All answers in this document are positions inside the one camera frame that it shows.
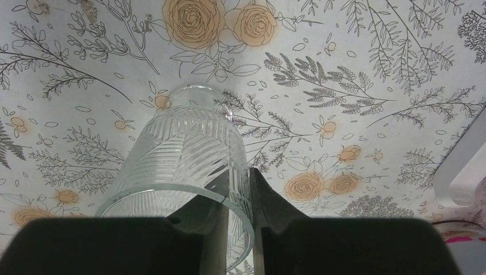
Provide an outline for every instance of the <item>black holder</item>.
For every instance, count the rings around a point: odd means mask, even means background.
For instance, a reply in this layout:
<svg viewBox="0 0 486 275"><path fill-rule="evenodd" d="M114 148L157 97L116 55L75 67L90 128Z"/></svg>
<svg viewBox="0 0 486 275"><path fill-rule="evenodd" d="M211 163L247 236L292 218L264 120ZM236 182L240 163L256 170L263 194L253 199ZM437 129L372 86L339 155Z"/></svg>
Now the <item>black holder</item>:
<svg viewBox="0 0 486 275"><path fill-rule="evenodd" d="M250 169L255 275L460 274L432 226L416 219L309 218ZM225 274L228 209L196 196L166 218L29 223L0 274Z"/></svg>

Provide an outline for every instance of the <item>white plastic object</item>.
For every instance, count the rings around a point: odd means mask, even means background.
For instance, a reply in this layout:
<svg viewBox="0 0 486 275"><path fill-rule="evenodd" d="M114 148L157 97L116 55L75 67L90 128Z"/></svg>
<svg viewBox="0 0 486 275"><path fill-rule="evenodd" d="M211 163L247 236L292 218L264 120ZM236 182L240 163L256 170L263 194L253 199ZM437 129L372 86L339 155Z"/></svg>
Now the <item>white plastic object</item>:
<svg viewBox="0 0 486 275"><path fill-rule="evenodd" d="M445 207L469 207L486 177L486 112L482 112L433 176L434 192Z"/></svg>

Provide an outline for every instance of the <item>fern drawing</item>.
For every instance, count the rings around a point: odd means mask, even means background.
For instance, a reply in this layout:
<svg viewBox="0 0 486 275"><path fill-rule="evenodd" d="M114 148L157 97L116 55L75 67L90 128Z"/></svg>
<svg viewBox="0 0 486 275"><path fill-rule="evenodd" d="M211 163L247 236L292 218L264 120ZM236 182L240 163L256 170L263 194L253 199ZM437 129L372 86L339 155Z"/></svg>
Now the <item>fern drawing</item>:
<svg viewBox="0 0 486 275"><path fill-rule="evenodd" d="M415 149L403 156L407 162L401 167L396 184L418 185L418 189L428 190L432 188L432 175L441 164L434 160L432 151L425 148Z"/></svg>
<svg viewBox="0 0 486 275"><path fill-rule="evenodd" d="M0 163L6 168L10 169L7 162L7 152L10 151L21 160L25 160L22 146L14 144L13 140L7 135L0 117Z"/></svg>

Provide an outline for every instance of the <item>printed flower pattern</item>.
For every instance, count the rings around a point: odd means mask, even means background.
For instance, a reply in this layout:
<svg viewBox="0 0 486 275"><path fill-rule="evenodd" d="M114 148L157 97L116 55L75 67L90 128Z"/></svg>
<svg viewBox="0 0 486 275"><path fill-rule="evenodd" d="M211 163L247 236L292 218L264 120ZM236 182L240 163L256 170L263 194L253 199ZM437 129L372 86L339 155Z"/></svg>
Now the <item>printed flower pattern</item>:
<svg viewBox="0 0 486 275"><path fill-rule="evenodd" d="M318 174L300 174L285 185L285 193L290 200L310 201L324 188L324 179Z"/></svg>
<svg viewBox="0 0 486 275"><path fill-rule="evenodd" d="M63 205L77 203L79 201L79 195L72 190L57 191L56 199Z"/></svg>
<svg viewBox="0 0 486 275"><path fill-rule="evenodd" d="M486 225L486 199L455 213L433 192L486 106L480 2L4 2L1 243L37 218L92 215L187 84L221 91L248 166L311 217Z"/></svg>
<svg viewBox="0 0 486 275"><path fill-rule="evenodd" d="M15 214L15 222L20 226L24 227L29 222L35 219L42 218L53 218L54 215L47 211L42 211L39 209L22 209Z"/></svg>
<svg viewBox="0 0 486 275"><path fill-rule="evenodd" d="M352 192L358 185L358 179L352 175L342 175L335 179L328 180L324 186L327 190L334 194L346 194Z"/></svg>
<svg viewBox="0 0 486 275"><path fill-rule="evenodd" d="M341 154L339 154L339 161L341 162L350 162L355 160L359 153L361 153L361 148L358 145L351 145L349 147L344 148Z"/></svg>
<svg viewBox="0 0 486 275"><path fill-rule="evenodd" d="M181 49L204 52L225 24L221 0L167 0L162 11L172 43Z"/></svg>
<svg viewBox="0 0 486 275"><path fill-rule="evenodd" d="M234 35L248 46L261 46L270 42L277 26L270 10L257 5L228 11L225 22Z"/></svg>

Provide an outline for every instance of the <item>small orange flower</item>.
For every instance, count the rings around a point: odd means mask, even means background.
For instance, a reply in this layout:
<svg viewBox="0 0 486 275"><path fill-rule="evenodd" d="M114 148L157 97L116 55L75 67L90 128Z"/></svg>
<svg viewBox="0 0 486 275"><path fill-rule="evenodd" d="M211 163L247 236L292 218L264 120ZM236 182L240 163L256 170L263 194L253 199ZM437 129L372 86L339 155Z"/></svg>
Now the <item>small orange flower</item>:
<svg viewBox="0 0 486 275"><path fill-rule="evenodd" d="M349 162L355 160L359 153L361 153L361 148L358 145L351 145L347 148L343 147L343 151L339 154L339 160L341 162Z"/></svg>
<svg viewBox="0 0 486 275"><path fill-rule="evenodd" d="M127 128L127 124L125 123L125 121L117 120L117 121L115 121L115 127L117 129L123 130L123 129Z"/></svg>
<svg viewBox="0 0 486 275"><path fill-rule="evenodd" d="M432 215L432 222L440 222L444 215L442 214L434 214Z"/></svg>
<svg viewBox="0 0 486 275"><path fill-rule="evenodd" d="M157 96L154 99L155 106L158 107L157 113L163 112L165 109L169 108L171 105L170 100L168 99L168 96Z"/></svg>
<svg viewBox="0 0 486 275"><path fill-rule="evenodd" d="M312 123L312 126L317 129L316 133L319 133L319 144L324 146L324 139L332 139L334 137L334 131L336 131L336 123L332 121L325 122L322 116L319 116L319 124Z"/></svg>
<svg viewBox="0 0 486 275"><path fill-rule="evenodd" d="M25 122L23 119L20 119L19 117L12 117L10 119L10 122L13 124L15 127L15 130L17 131L15 133L15 137L18 138L18 133L25 133L27 132L27 128L25 127Z"/></svg>
<svg viewBox="0 0 486 275"><path fill-rule="evenodd" d="M79 201L79 195L71 190L64 190L62 192L57 191L57 196L55 198L62 204L77 203Z"/></svg>
<svg viewBox="0 0 486 275"><path fill-rule="evenodd" d="M322 127L321 135L323 139L332 139L334 136L334 130L336 130L336 123L329 121Z"/></svg>
<svg viewBox="0 0 486 275"><path fill-rule="evenodd" d="M39 0L27 0L26 6L33 14L49 14L49 5L45 2L40 2Z"/></svg>

